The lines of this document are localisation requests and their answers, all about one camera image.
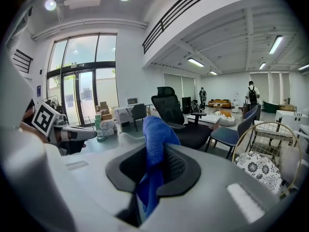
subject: door frame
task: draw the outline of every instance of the door frame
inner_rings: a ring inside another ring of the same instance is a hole
[[[64,94],[64,78],[66,76],[74,75],[74,94],[75,94],[75,106],[76,106],[76,112],[77,112],[77,117],[79,120],[79,123],[81,127],[90,127],[93,126],[94,123],[87,123],[85,122],[85,117],[83,115],[83,109],[82,109],[82,100],[81,100],[81,94],[80,94],[80,74],[81,73],[87,73],[87,72],[92,72],[92,97],[94,101],[94,109],[98,105],[98,98],[97,98],[97,87],[96,87],[96,70],[95,69],[88,69],[88,70],[75,70],[72,72],[64,73],[61,75],[61,85],[60,85],[60,91],[61,91],[61,103],[63,104],[63,112],[67,116],[68,122],[68,114],[67,114],[67,109],[66,109],[66,104],[65,104],[65,94]]]

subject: office chair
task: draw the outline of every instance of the office chair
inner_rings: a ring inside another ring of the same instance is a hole
[[[207,141],[211,129],[198,124],[198,118],[204,113],[192,113],[196,119],[194,123],[184,124],[183,113],[178,105],[175,91],[171,87],[158,87],[158,95],[151,100],[161,118],[173,128],[182,146],[199,149]]]
[[[144,122],[144,118],[147,116],[146,106],[144,104],[135,105],[131,110],[131,114],[133,117],[134,127],[136,128],[136,131],[137,131],[136,120],[141,119],[141,122],[142,123]]]
[[[226,159],[228,159],[230,157],[232,149],[235,148],[238,140],[241,138],[243,133],[245,133],[245,131],[249,129],[256,116],[256,113],[257,106],[250,110],[248,113],[246,113],[245,119],[238,125],[237,130],[233,130],[227,127],[219,127],[217,130],[213,131],[209,137],[205,152],[207,152],[211,140],[214,139],[214,148],[216,147],[217,142],[220,142],[230,147],[229,152],[226,155]]]

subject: floor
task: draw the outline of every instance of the floor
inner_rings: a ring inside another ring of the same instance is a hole
[[[206,107],[204,112],[208,113],[208,114],[214,114],[215,109],[211,108],[211,107]],[[232,113],[232,115],[235,117],[236,123],[235,123],[234,126],[229,127],[229,128],[233,129],[233,130],[237,130],[238,124],[242,121],[242,112],[240,110],[238,114]],[[269,113],[266,113],[264,111],[261,111],[260,120],[261,121],[275,121],[275,114],[269,114]],[[136,131],[136,129],[134,128],[133,123],[130,123],[129,126],[123,127],[123,132],[126,132],[133,137],[142,137],[143,132],[142,132],[141,120],[137,121],[137,126],[138,126],[138,131]],[[93,139],[86,141],[85,144],[87,146],[86,146],[86,148],[82,149],[80,154],[103,152],[103,151],[106,151],[106,150],[117,148],[119,146],[118,135],[120,134],[120,131],[121,131],[120,126],[117,125],[117,127],[118,127],[117,134],[108,137],[103,142],[98,142],[96,138],[93,138]],[[250,133],[248,133],[245,136],[244,140],[242,141],[241,147],[237,151],[238,154],[242,153],[245,150],[245,147],[248,144],[249,138],[250,138]],[[214,142],[212,142],[212,144],[210,145],[210,147],[208,149],[208,153],[215,154],[215,155],[218,155],[220,157],[226,157],[227,152],[229,150],[229,147],[218,142],[217,145],[216,145],[216,148],[213,148],[213,144],[214,144]],[[199,150],[204,151],[205,148],[206,148],[206,145],[204,145]]]

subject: blue chair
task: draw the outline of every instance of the blue chair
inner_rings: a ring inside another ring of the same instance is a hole
[[[256,114],[257,106],[246,113],[245,119],[238,125],[237,130],[233,130],[227,127],[219,127],[217,130],[213,131],[209,136],[205,152],[207,152],[211,140],[214,139],[214,148],[216,147],[217,142],[230,146],[230,150],[228,151],[228,154],[226,156],[226,159],[228,159],[230,157],[232,149],[235,148],[239,138],[241,138],[243,133],[245,133],[245,131],[250,128],[250,125],[252,124]]]

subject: pillow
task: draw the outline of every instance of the pillow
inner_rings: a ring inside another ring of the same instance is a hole
[[[220,111],[221,114],[224,114],[225,117],[232,117],[230,112],[227,111]]]

